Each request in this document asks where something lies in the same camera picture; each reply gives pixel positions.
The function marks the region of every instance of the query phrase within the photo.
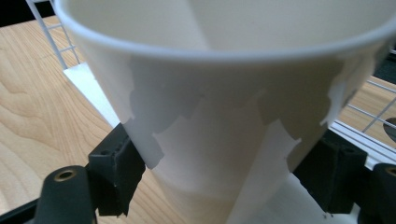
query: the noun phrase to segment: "wood grain surface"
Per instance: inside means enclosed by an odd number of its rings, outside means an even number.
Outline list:
[[[46,23],[57,20],[47,18]],[[52,34],[60,47],[66,46],[62,31]],[[75,63],[71,54],[64,57],[69,65]],[[378,115],[394,97],[366,84],[351,103]],[[395,106],[382,114],[384,119],[392,116]],[[347,107],[340,120],[362,131],[372,119]],[[0,214],[37,198],[43,179],[52,171],[85,165],[89,152],[110,130],[63,75],[36,21],[0,29]],[[366,132],[396,147],[382,124],[375,123]],[[99,222],[183,223],[148,171],[131,202],[130,215],[100,217]]]

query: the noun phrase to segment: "wire grid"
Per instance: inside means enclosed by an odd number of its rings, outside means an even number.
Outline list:
[[[39,25],[41,26],[46,38],[48,39],[49,43],[51,44],[53,51],[55,52],[63,70],[66,70],[68,67],[64,61],[64,58],[62,56],[62,52],[71,50],[73,52],[73,55],[76,59],[76,62],[78,64],[81,63],[80,58],[76,54],[76,46],[72,44],[72,41],[69,38],[69,35],[67,34],[66,30],[64,29],[62,23],[58,23],[55,25],[47,26],[44,22],[43,19],[40,15],[40,13],[37,10],[37,7],[35,6],[36,3],[41,3],[41,2],[50,2],[53,8],[53,1],[54,0],[26,0],[28,3],[30,9],[32,10],[33,14],[35,15],[36,20],[38,21]],[[50,34],[51,29],[55,29],[61,27],[64,36],[67,40],[68,47],[63,48],[63,49],[58,49],[57,45],[55,44],[54,39],[52,38]],[[390,53],[396,54],[396,50],[393,49],[390,51]],[[380,83],[376,83],[372,80],[367,81],[368,85],[376,86],[381,90],[388,91],[391,94],[394,94],[393,99],[388,103],[386,106],[384,106],[381,111],[374,115],[372,113],[369,113],[368,111],[364,110],[363,108],[360,108],[356,105],[349,104],[347,107],[367,116],[368,118],[371,118],[371,121],[366,125],[364,128],[357,130],[356,128],[344,123],[341,120],[336,120],[334,125],[332,126],[332,129],[336,130],[337,132],[341,133],[343,136],[346,136],[349,140],[353,140],[355,143],[359,143],[361,146],[363,146],[366,150],[369,151],[369,154],[374,153],[375,155],[378,155],[380,159],[377,160],[378,162],[382,161],[394,161],[396,162],[396,150],[394,150],[393,147],[387,145],[386,143],[366,134],[368,130],[376,123],[376,122],[381,122],[382,124],[387,124],[389,127],[392,127],[396,130],[396,125],[389,123],[382,119],[381,117],[385,114],[386,111],[388,111],[392,106],[396,105],[396,87],[395,88],[390,88],[387,86],[384,86]]]
[[[66,62],[64,61],[64,57],[63,57],[63,53],[67,52],[67,51],[71,51],[74,55],[74,58],[76,59],[76,63],[80,64],[81,63],[80,58],[78,57],[78,55],[76,53],[76,46],[72,44],[72,41],[71,41],[69,35],[67,34],[66,30],[64,29],[64,26],[62,25],[62,23],[59,22],[58,24],[54,24],[54,25],[50,25],[50,26],[48,26],[48,25],[46,25],[46,23],[44,23],[43,18],[36,6],[37,3],[43,3],[43,2],[50,2],[52,8],[54,8],[54,6],[53,6],[54,0],[26,0],[27,5],[29,6],[30,10],[32,11],[33,15],[35,16],[35,19],[37,20],[38,24],[40,25],[41,29],[43,30],[44,35],[48,39],[53,51],[55,52],[55,55],[58,58],[58,61],[61,64],[62,69],[65,70],[68,68]],[[68,44],[67,47],[59,49],[58,46],[56,45],[56,43],[50,33],[50,30],[53,30],[56,28],[61,28],[62,31],[64,32],[64,36],[65,36],[67,44]]]

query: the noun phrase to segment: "black bracket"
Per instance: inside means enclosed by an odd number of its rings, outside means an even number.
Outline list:
[[[293,172],[324,212],[349,214],[360,224],[396,223],[396,166],[366,168],[367,153],[328,130]]]
[[[121,124],[90,153],[89,162],[93,206],[99,215],[128,215],[146,165]]]

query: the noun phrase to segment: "white wire rack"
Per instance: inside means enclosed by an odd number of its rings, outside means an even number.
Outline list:
[[[76,87],[87,97],[87,99],[96,107],[96,109],[105,117],[105,119],[115,127],[119,120],[112,110],[110,104],[108,103],[106,97],[104,96],[101,88],[97,84],[94,79],[89,67],[85,63],[81,63],[78,54],[76,53],[76,47],[72,44],[72,41],[69,38],[66,30],[62,26],[61,23],[47,26],[37,10],[35,6],[36,3],[41,2],[50,2],[53,6],[54,0],[26,0],[30,9],[39,25],[41,26],[46,38],[48,39],[50,45],[53,48],[54,53],[56,54],[62,68],[64,69],[64,73],[66,76],[76,85]],[[59,49],[51,36],[50,30],[55,28],[61,28],[64,32],[64,36],[67,40],[69,46],[66,48]],[[71,50],[75,59],[76,64],[68,67],[64,58],[62,56],[63,52]],[[392,99],[383,106],[383,108],[378,108],[379,113],[373,114],[369,111],[366,111],[364,108],[361,108],[358,105],[352,104],[347,107],[361,114],[362,116],[369,119],[367,125],[363,128],[356,128],[353,125],[347,124],[341,120],[337,120],[331,127],[333,131],[342,135],[350,141],[351,143],[357,145],[358,147],[366,150],[369,153],[369,159],[367,161],[368,167],[373,167],[375,164],[379,162],[389,162],[396,163],[396,145],[394,147],[385,143],[383,140],[368,134],[368,132],[373,128],[374,125],[380,124],[388,124],[388,126],[396,129],[396,126],[392,123],[389,123],[384,118],[384,115],[388,113],[392,108],[394,109],[394,117],[396,117],[396,86],[394,85],[384,85],[383,83],[375,82],[372,80],[368,80],[366,85],[371,85],[379,90],[388,92]]]
[[[40,25],[41,29],[43,30],[44,35],[48,39],[54,53],[56,54],[56,57],[59,60],[59,63],[62,66],[62,69],[64,70],[64,69],[68,68],[66,62],[64,61],[64,57],[63,57],[63,53],[66,51],[70,50],[74,54],[74,56],[76,58],[76,62],[78,64],[80,64],[80,59],[79,59],[78,55],[76,54],[76,50],[75,50],[76,46],[74,46],[72,44],[72,41],[70,40],[69,35],[67,34],[66,30],[64,29],[64,26],[60,22],[58,24],[54,24],[54,25],[49,25],[49,26],[46,25],[46,23],[44,23],[43,18],[41,17],[41,14],[38,11],[37,6],[36,6],[37,3],[50,2],[50,4],[52,5],[52,8],[53,8],[53,1],[54,0],[26,0],[27,5],[29,6],[30,10],[32,11],[33,15],[35,16],[35,19],[37,20],[38,24]],[[52,38],[50,30],[57,29],[57,28],[61,28],[63,30],[65,39],[67,40],[67,43],[69,45],[68,47],[59,49],[58,46],[56,45],[54,39]]]

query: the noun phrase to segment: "screw hole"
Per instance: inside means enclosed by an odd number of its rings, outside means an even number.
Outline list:
[[[396,118],[389,118],[385,120],[387,123],[383,124],[383,128],[385,133],[388,135],[390,139],[393,140],[393,142],[396,142],[396,129],[391,127],[389,124],[396,125]]]
[[[54,179],[57,182],[62,182],[68,179],[73,178],[76,175],[76,171],[75,170],[65,170],[60,172],[59,174],[57,174]]]
[[[386,170],[387,170],[388,174],[396,177],[396,167],[388,167]]]

